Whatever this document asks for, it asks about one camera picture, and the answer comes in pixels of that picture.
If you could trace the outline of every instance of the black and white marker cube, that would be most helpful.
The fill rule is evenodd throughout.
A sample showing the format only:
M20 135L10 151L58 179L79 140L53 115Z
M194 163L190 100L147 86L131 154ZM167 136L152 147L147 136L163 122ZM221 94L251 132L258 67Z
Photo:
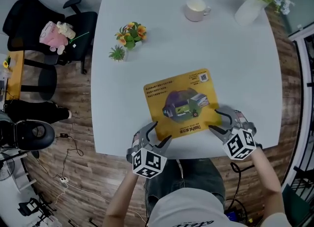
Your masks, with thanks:
M253 135L244 129L239 129L237 133L223 145L224 151L232 160L243 160L255 149L256 144Z
M133 156L133 173L151 179L162 173L167 158L145 148L141 148Z

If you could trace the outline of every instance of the qr code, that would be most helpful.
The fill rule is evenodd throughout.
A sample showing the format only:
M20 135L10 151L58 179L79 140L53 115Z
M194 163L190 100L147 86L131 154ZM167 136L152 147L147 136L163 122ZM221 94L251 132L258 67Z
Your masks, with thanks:
M198 77L200 78L201 82L206 82L208 80L207 73L200 74L200 75L198 75Z

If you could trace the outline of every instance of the white mug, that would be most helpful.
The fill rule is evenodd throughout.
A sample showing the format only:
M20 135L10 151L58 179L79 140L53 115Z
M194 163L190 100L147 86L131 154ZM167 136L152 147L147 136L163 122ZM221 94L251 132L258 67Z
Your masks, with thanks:
M199 22L208 15L210 7L203 0L187 0L184 6L185 17L190 21Z

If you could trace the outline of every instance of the mug handle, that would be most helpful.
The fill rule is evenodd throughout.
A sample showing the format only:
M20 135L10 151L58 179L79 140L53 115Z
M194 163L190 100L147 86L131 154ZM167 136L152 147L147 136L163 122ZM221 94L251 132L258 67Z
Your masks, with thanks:
M209 6L207 6L207 8L204 11L204 16L207 16L211 11L211 8Z

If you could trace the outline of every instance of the fan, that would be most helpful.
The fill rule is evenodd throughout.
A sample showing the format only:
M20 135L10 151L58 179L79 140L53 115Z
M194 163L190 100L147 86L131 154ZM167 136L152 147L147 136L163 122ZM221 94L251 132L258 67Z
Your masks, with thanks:
M14 171L15 162L5 153L0 153L0 181L8 179Z

